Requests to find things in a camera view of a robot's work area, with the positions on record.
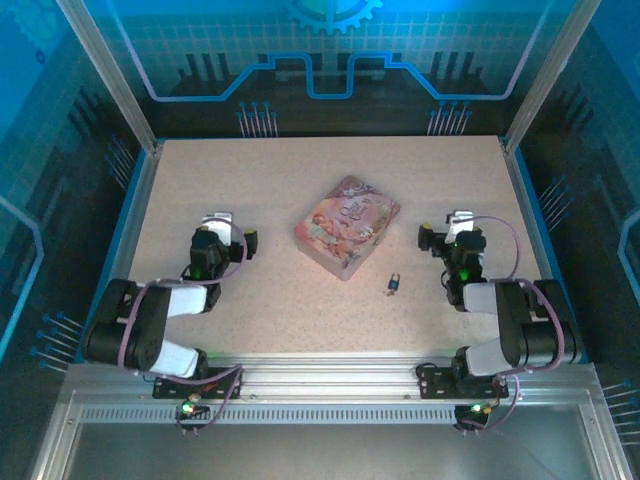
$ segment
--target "blue pin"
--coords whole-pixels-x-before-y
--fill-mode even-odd
[[[70,350],[73,350],[73,351],[76,350],[76,347],[74,347],[72,345],[69,345],[68,343],[64,343],[62,340],[58,340],[57,338],[53,338],[51,335],[47,335],[46,333],[44,333],[43,330],[38,330],[36,332],[36,338],[37,339],[46,339],[46,340],[49,340],[49,341],[51,341],[53,343],[56,343],[58,345],[62,345],[63,347],[68,348]]]
[[[66,322],[70,323],[71,325],[75,325],[76,327],[80,327],[83,328],[82,325],[80,325],[78,322],[74,322],[73,320],[71,320],[69,317],[67,317],[64,312],[60,311],[56,314],[56,318],[58,320],[65,320]]]
[[[59,326],[60,328],[64,328],[66,331],[71,332],[71,333],[73,333],[73,334],[75,334],[75,335],[81,335],[81,332],[78,332],[76,329],[66,326],[64,323],[59,322],[58,320],[54,320],[53,318],[51,318],[51,317],[49,316],[49,314],[48,314],[48,313],[45,313],[45,314],[42,316],[42,321],[43,321],[44,323],[53,323],[54,325],[57,325],[57,326]]]
[[[638,408],[639,405],[640,405],[640,402],[638,402],[638,398],[637,397],[633,397],[628,402],[621,402],[621,403],[615,403],[613,405],[609,405],[609,408],[611,409],[611,408],[626,407],[626,406],[630,406],[630,407],[633,407],[633,408]]]
[[[44,351],[47,352],[47,353],[57,353],[58,355],[62,355],[64,357],[68,357],[71,360],[73,360],[73,355],[71,355],[69,352],[65,352],[64,350],[60,350],[59,348],[54,347],[50,343],[47,343],[44,346]]]
[[[630,420],[628,422],[620,422],[614,423],[616,427],[626,427],[627,425],[638,425],[640,423],[640,416],[636,417],[635,420]]]
[[[69,335],[67,335],[66,333],[62,333],[58,327],[53,327],[51,329],[51,335],[53,335],[54,337],[62,337],[62,338],[66,338],[67,340],[73,342],[73,343],[80,343],[80,341],[77,338],[73,338],[70,337]]]
[[[611,385],[609,387],[604,387],[602,389],[602,391],[606,392],[607,390],[613,390],[614,388],[619,388],[619,387],[631,388],[631,380],[629,380],[628,378],[625,378],[622,381],[622,383],[616,383],[615,385]]]
[[[60,373],[67,373],[67,371],[65,369],[60,368],[60,367],[55,367],[55,366],[51,365],[50,363],[47,363],[44,360],[40,360],[40,362],[38,363],[38,366],[40,368],[50,368],[51,370],[55,370],[55,371],[60,372]]]

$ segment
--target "aluminum frame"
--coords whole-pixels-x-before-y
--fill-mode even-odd
[[[424,361],[449,362],[445,357],[399,353],[220,357],[214,365],[240,362],[246,368],[240,398],[230,402],[231,413],[222,423],[452,424],[453,407],[469,402],[421,400],[414,369]],[[521,385],[520,407],[579,408],[601,478],[632,478],[593,365],[565,365],[551,372],[522,375]],[[116,367],[71,366],[32,479],[63,478],[83,424],[174,423],[171,413],[179,402],[152,399],[152,388],[140,375]],[[287,413],[264,413],[276,410]],[[348,417],[344,412],[355,413]]]
[[[147,153],[153,155],[158,141],[86,5],[82,0],[56,2],[138,142]]]
[[[540,67],[527,96],[520,105],[507,132],[506,151],[514,154],[547,95],[564,70],[569,57],[589,26],[601,0],[576,0],[544,63]]]

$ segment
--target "metal profile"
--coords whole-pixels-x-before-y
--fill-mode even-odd
[[[506,151],[513,154],[562,73],[601,0],[578,0],[540,67],[507,132]]]
[[[157,140],[153,130],[84,2],[82,0],[56,0],[56,2],[138,142],[147,153],[154,154]]]
[[[206,422],[212,409],[184,424]],[[175,424],[175,405],[91,405],[82,423]],[[433,405],[230,405],[218,423],[226,425],[452,425],[452,406]]]

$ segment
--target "glass panel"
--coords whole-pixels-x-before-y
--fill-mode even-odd
[[[55,2],[0,2],[0,32],[0,478],[18,479],[77,346],[43,315],[84,323],[140,147]]]
[[[69,470],[72,480],[598,478],[579,414],[559,407],[517,408],[480,438],[433,425],[217,425],[198,438],[174,425],[86,425]]]
[[[604,0],[521,149],[595,362],[640,381],[640,4]]]
[[[573,0],[90,0],[158,136],[504,134]]]

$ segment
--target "speckled tabletop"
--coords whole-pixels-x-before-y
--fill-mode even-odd
[[[293,227],[347,174],[402,210],[342,282],[297,250]],[[453,350],[498,332],[496,317],[458,313],[447,303],[442,260],[417,247],[419,225],[444,230],[454,209],[512,222],[523,243],[519,275],[539,277],[496,137],[171,140],[130,278],[177,277],[202,216],[230,211],[241,228],[258,230],[258,254],[222,285],[211,312],[170,319],[168,339],[225,353]],[[481,227],[485,274],[504,276],[515,260],[513,239],[500,224]],[[402,275],[400,288],[387,297],[394,272]]]

